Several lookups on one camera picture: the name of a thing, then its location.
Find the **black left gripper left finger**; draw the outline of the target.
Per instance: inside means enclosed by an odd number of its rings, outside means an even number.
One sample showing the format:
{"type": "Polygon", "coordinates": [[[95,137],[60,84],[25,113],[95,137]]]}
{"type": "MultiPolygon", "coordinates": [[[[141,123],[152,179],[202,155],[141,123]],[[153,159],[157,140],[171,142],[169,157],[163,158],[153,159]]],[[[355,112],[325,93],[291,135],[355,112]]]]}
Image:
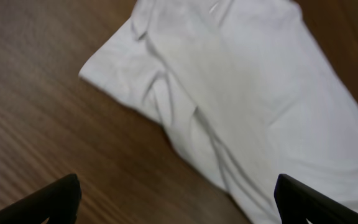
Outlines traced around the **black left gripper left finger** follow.
{"type": "Polygon", "coordinates": [[[80,201],[78,176],[69,174],[0,210],[0,224],[74,224],[80,201]]]}

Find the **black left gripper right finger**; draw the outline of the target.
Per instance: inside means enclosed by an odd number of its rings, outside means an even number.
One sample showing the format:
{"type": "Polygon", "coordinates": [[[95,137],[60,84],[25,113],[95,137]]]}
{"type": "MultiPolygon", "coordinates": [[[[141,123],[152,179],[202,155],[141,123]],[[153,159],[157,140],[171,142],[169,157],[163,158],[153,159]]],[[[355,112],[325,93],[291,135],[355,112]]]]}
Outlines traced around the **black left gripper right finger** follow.
{"type": "Polygon", "coordinates": [[[358,224],[358,213],[286,174],[278,176],[275,202],[282,224],[358,224]]]}

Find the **white t-shirt with black print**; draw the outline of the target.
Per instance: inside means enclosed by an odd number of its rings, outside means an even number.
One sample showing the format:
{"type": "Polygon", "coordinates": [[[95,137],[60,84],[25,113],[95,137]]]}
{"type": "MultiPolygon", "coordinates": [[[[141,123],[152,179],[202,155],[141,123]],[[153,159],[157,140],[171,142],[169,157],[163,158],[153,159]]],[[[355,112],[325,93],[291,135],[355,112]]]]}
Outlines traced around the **white t-shirt with black print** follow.
{"type": "Polygon", "coordinates": [[[137,1],[79,75],[254,223],[280,222],[280,174],[358,213],[358,104],[293,1],[137,1]]]}

